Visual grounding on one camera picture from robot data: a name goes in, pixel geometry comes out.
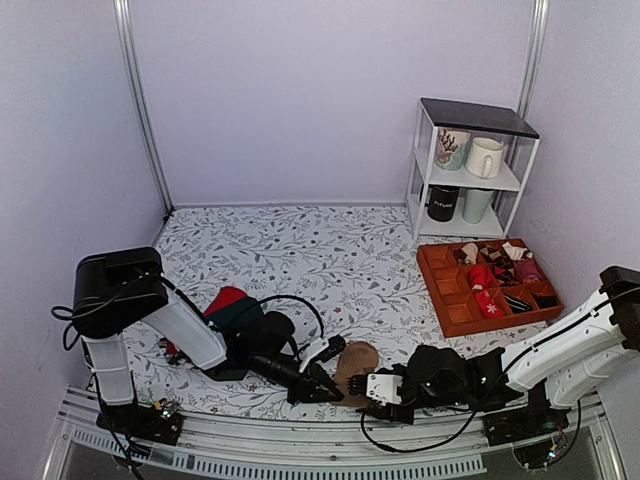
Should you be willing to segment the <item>tan ribbed sock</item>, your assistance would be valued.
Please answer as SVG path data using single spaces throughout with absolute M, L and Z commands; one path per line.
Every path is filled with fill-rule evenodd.
M 376 348 L 364 341 L 350 342 L 341 353 L 334 382 L 344 395 L 341 401 L 334 402 L 336 406 L 364 408 L 369 403 L 366 396 L 353 396 L 348 391 L 348 380 L 359 374 L 373 373 L 379 364 L 379 355 Z

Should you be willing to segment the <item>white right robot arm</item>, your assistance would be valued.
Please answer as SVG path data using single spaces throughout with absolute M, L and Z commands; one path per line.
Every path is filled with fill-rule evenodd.
M 565 410 L 639 352 L 639 273 L 611 266 L 579 307 L 519 343 L 465 359 L 451 348 L 418 346 L 406 364 L 351 376 L 347 391 L 366 401 L 363 413 L 411 423 L 413 412 L 462 404 L 490 412 L 530 394 L 517 427 L 537 436 Z

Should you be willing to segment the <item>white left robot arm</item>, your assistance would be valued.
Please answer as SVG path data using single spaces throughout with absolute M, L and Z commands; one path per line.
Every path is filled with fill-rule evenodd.
M 288 316 L 264 310 L 261 301 L 235 287 L 222 288 L 200 311 L 164 277 L 152 247 L 82 259 L 75 271 L 71 322 L 86 346 L 111 419 L 128 434 L 141 433 L 149 423 L 146 408 L 136 402 L 123 340 L 124 331 L 139 322 L 215 381 L 240 381 L 254 372 L 285 387 L 291 405 L 344 397 L 322 367 L 344 348 L 341 337 L 319 336 L 300 347 Z

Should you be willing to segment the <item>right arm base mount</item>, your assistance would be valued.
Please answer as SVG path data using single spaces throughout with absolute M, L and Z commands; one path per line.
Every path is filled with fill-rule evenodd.
M 483 432 L 490 446 L 528 440 L 569 426 L 569 409 L 553 409 L 543 384 L 529 391 L 526 406 L 483 417 Z

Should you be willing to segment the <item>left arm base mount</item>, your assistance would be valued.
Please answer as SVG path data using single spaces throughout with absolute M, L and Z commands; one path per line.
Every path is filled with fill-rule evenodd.
M 98 394 L 98 404 L 98 427 L 126 438 L 170 446 L 178 444 L 184 417 L 179 413 L 177 401 L 162 398 L 152 405 L 141 405 L 134 398 L 130 404 L 110 406 Z

